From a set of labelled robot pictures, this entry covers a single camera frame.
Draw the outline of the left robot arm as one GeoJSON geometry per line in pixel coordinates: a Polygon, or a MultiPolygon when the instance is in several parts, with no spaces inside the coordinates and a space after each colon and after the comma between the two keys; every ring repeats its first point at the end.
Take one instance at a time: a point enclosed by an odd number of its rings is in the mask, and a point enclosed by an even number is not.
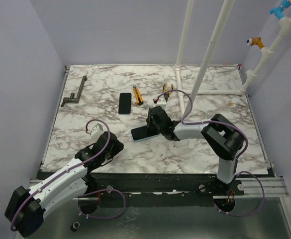
{"type": "Polygon", "coordinates": [[[92,196],[99,187],[91,172],[111,162],[123,149],[116,135],[106,131],[55,174],[28,189],[15,189],[4,213],[13,231],[26,238],[64,203],[78,196],[92,196]]]}

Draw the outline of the black smartphone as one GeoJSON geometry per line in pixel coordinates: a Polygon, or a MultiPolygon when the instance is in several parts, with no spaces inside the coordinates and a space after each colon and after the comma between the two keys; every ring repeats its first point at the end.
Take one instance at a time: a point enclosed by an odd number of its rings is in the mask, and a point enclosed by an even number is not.
{"type": "Polygon", "coordinates": [[[120,93],[118,113],[120,115],[129,115],[131,113],[131,93],[120,93]]]}

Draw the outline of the blue cased phone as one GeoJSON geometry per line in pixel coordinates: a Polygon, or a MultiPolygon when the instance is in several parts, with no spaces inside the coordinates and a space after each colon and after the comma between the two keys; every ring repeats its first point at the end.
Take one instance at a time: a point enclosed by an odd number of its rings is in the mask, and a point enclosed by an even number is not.
{"type": "Polygon", "coordinates": [[[159,131],[150,130],[146,125],[133,128],[130,132],[134,142],[143,141],[160,135],[159,131]]]}

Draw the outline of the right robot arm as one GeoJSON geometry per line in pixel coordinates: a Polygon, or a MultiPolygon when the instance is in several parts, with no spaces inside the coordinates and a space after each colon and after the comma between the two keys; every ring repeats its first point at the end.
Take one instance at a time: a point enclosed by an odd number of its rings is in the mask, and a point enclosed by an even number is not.
{"type": "Polygon", "coordinates": [[[171,120],[160,107],[150,108],[147,127],[162,134],[169,141],[205,139],[219,157],[215,190],[226,195],[233,189],[238,151],[247,143],[246,135],[221,114],[204,122],[182,122],[171,120]]]}

